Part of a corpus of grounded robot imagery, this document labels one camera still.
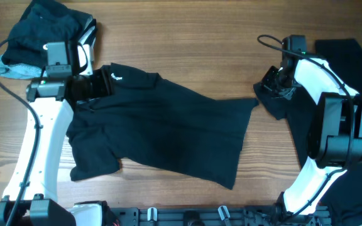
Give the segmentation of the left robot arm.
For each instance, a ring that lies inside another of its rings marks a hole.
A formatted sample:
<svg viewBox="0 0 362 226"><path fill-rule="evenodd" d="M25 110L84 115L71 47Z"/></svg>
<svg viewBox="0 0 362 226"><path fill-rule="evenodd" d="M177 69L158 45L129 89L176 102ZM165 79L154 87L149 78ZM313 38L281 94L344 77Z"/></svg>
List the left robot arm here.
<svg viewBox="0 0 362 226"><path fill-rule="evenodd" d="M47 65L31 80L25 136L14 173L0 200L0 225L117 225L104 201L64 208L57 202L63 141L78 100L92 95L91 53L69 41L44 45Z"/></svg>

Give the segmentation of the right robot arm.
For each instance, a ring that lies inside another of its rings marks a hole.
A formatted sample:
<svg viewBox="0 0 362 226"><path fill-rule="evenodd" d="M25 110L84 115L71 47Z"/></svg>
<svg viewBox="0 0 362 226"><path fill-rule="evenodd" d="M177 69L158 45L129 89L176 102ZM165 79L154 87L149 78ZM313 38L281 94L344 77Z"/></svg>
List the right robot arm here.
<svg viewBox="0 0 362 226"><path fill-rule="evenodd" d="M330 186L352 165L362 162L362 98L332 71L326 59L307 51L304 35L290 35L271 45L282 53L279 67L270 67L257 85L269 111L277 104L313 105L303 133L305 163L290 188L280 194L271 219L275 223L304 221Z"/></svg>

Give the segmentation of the black polo shirt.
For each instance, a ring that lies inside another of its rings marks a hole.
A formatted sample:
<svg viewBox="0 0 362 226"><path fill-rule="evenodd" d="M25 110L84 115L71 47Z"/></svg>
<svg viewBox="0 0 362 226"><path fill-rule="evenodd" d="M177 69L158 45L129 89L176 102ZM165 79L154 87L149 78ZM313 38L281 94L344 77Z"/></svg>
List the black polo shirt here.
<svg viewBox="0 0 362 226"><path fill-rule="evenodd" d="M115 173L128 158L233 188L255 98L211 99L116 63L94 77L109 93L75 108L67 130L72 181Z"/></svg>

